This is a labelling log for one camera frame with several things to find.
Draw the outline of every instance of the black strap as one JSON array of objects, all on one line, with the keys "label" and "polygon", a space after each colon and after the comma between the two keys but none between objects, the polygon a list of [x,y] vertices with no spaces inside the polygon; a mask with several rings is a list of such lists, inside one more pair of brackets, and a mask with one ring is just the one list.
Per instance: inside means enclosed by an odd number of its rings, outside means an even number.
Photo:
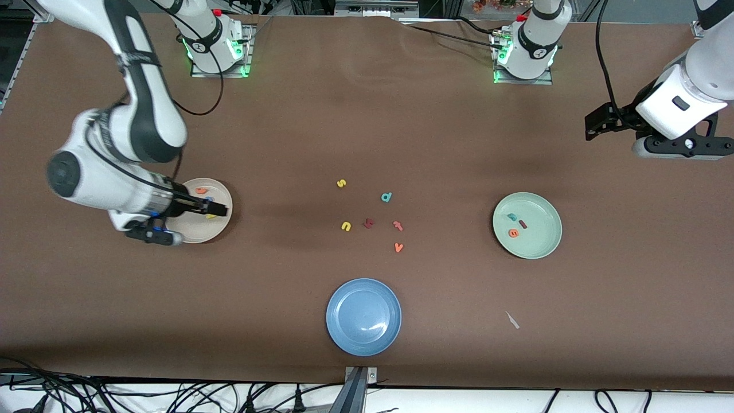
[{"label": "black strap", "polygon": [[194,51],[196,51],[197,53],[208,52],[211,45],[219,41],[219,38],[222,36],[222,21],[218,18],[215,18],[214,21],[217,22],[217,25],[214,27],[214,31],[211,32],[209,35],[204,36],[198,40],[189,39],[188,37],[184,36],[183,40],[186,42],[187,45],[189,45],[190,48],[194,49]]},{"label": "black strap", "polygon": [[95,119],[95,121],[99,125],[99,134],[102,138],[102,143],[104,144],[104,147],[107,149],[107,151],[120,162],[135,163],[135,161],[129,159],[120,151],[118,151],[115,143],[112,142],[112,134],[109,131],[109,116],[112,114],[112,109],[114,108],[108,108],[100,111],[97,118]]},{"label": "black strap", "polygon": [[171,4],[171,7],[168,7],[166,10],[168,10],[171,14],[176,14],[179,11],[181,11],[181,6],[184,5],[184,0],[173,0],[173,4]]},{"label": "black strap", "polygon": [[558,10],[552,13],[543,13],[535,8],[535,3],[533,3],[533,14],[538,16],[538,18],[541,18],[542,20],[554,20],[556,17],[558,17],[561,14],[561,11],[563,11],[563,5],[565,4],[566,0],[561,0],[561,3],[558,5]]},{"label": "black strap", "polygon": [[709,30],[734,12],[734,0],[716,0],[706,10],[698,7],[698,1],[694,1],[693,4],[696,6],[698,22],[704,30]]},{"label": "black strap", "polygon": [[117,69],[121,73],[125,73],[125,68],[132,65],[156,65],[160,66],[161,62],[155,53],[149,51],[134,51],[132,53],[116,54]]},{"label": "black strap", "polygon": [[530,58],[533,60],[541,60],[543,57],[546,57],[548,53],[551,53],[553,51],[553,48],[556,47],[556,44],[558,44],[558,41],[556,40],[552,44],[541,46],[538,43],[535,43],[532,40],[528,39],[528,36],[525,34],[524,23],[522,26],[520,26],[517,34],[517,37],[520,40],[520,45],[523,46],[523,49],[528,51],[528,53],[530,54]]}]

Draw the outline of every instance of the plate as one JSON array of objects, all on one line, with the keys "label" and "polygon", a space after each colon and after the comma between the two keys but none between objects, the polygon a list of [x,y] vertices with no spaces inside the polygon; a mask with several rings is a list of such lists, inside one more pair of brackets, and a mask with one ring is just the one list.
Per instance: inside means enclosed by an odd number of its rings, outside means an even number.
[{"label": "plate", "polygon": [[[206,215],[184,212],[176,218],[166,220],[166,228],[181,233],[183,241],[189,244],[205,243],[224,231],[232,216],[232,195],[222,182],[211,178],[196,178],[183,183],[192,196],[205,198],[211,196],[214,202],[227,206],[226,217],[206,219]],[[206,189],[206,193],[196,193],[197,188]]]},{"label": "plate", "polygon": [[[556,208],[534,193],[519,192],[500,201],[492,216],[492,227],[500,244],[510,253],[526,259],[538,259],[552,253],[561,243],[563,227]],[[510,236],[511,230],[516,237]]]},{"label": "plate", "polygon": [[374,279],[353,279],[343,284],[326,310],[331,339],[355,356],[382,353],[398,337],[401,322],[395,293]]}]

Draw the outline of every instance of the blue plate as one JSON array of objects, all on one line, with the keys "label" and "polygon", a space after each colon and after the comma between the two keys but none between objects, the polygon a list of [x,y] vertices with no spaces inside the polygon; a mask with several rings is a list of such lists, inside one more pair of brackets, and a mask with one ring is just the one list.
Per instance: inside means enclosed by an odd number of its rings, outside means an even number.
[{"label": "blue plate", "polygon": [[398,337],[402,313],[395,293],[373,279],[353,279],[334,292],[326,327],[334,343],[355,356],[374,356]]}]

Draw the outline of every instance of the green plate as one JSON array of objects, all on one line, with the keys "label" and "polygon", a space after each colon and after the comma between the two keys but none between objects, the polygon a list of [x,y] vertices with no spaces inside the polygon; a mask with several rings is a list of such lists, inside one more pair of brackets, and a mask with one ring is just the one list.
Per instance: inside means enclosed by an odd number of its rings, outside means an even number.
[{"label": "green plate", "polygon": [[[547,256],[561,242],[563,227],[558,211],[550,202],[534,193],[519,192],[500,201],[492,216],[495,236],[506,250],[520,258],[538,259]],[[517,230],[518,236],[511,237],[510,231]]]}]

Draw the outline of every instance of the brown table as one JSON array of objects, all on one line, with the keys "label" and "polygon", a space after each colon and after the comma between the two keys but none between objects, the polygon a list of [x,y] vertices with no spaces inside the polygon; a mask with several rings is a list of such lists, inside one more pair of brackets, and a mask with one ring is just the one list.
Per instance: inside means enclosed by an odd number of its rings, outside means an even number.
[{"label": "brown table", "polygon": [[[168,17],[145,20],[172,94],[208,107],[219,81],[188,77]],[[585,114],[608,100],[593,32],[571,24],[554,85],[531,87],[493,84],[482,46],[387,18],[274,19],[252,76],[185,116],[179,179],[223,180],[235,219],[215,242],[165,248],[47,188],[74,117],[124,86],[101,39],[41,26],[0,116],[0,352],[116,376],[328,382],[366,364],[389,384],[734,388],[734,159],[639,159],[632,132],[585,142]],[[685,25],[605,25],[619,102],[692,41]],[[734,134],[732,111],[720,125]],[[561,214],[544,259],[511,256],[489,227],[517,191]],[[357,277],[403,308],[369,359],[324,324]]]}]

